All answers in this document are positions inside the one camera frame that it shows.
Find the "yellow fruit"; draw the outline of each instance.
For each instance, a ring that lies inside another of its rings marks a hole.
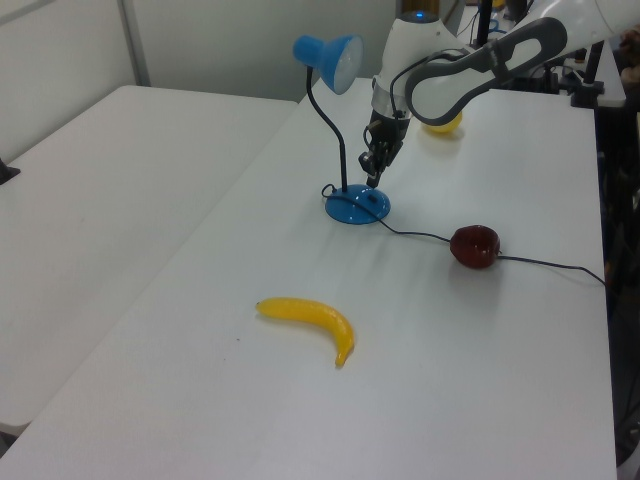
[[[458,128],[458,125],[460,125],[461,121],[462,121],[462,112],[460,112],[458,115],[456,115],[456,118],[454,118],[453,120],[451,120],[449,123],[447,123],[445,125],[427,125],[427,124],[425,124],[425,128],[427,128],[428,130],[430,130],[430,131],[432,131],[434,133],[451,133],[456,128]]]
[[[348,320],[335,308],[303,298],[267,298],[256,305],[262,315],[283,320],[311,323],[328,330],[338,347],[336,366],[342,367],[353,350],[353,329]]]

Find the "white wall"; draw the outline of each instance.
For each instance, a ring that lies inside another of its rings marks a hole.
[[[453,12],[451,12],[451,17],[446,23],[446,27],[454,35],[458,33],[460,19],[462,18],[462,12],[464,12],[465,6],[466,2],[464,0],[440,0],[440,18],[443,22],[445,21],[447,14],[451,11],[451,8],[453,8]]]
[[[17,18],[3,11],[0,17],[0,157],[4,161],[14,159],[117,87],[135,83],[117,0],[16,3],[21,4],[33,9]]]
[[[126,0],[141,60],[154,87],[300,100],[305,69],[293,42],[310,34],[365,40],[360,76],[378,73],[396,15],[392,0]]]

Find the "blue desk lamp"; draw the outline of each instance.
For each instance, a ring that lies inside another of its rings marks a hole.
[[[293,45],[293,56],[307,66],[307,95],[313,108],[338,137],[340,143],[340,173],[342,187],[333,192],[325,204],[329,216],[339,222],[362,225],[384,218],[391,208],[389,198],[367,185],[347,185],[347,161],[342,134],[320,109],[311,90],[313,70],[320,71],[324,83],[337,95],[342,95],[356,79],[364,43],[358,35],[345,35],[323,42],[304,35]]]

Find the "desk lamp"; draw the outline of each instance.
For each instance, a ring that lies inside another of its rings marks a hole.
[[[329,216],[339,222],[354,225],[372,223],[389,213],[389,198],[367,185],[347,184],[347,161],[342,134],[320,109],[311,90],[313,70],[317,69],[324,83],[337,95],[342,95],[356,79],[364,44],[358,35],[345,35],[329,42],[304,35],[293,45],[293,56],[307,66],[307,96],[318,115],[338,137],[342,186],[333,192],[325,204]]]
[[[481,0],[478,7],[478,36],[474,47],[480,48],[487,43],[489,38],[489,24],[491,23],[491,12],[493,10],[493,0]]]

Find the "lamp shade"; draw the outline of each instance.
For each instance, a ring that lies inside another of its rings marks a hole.
[[[324,83],[342,95],[356,79],[364,42],[359,35],[345,35],[329,42],[303,35],[293,45],[293,56],[301,63],[320,71]]]

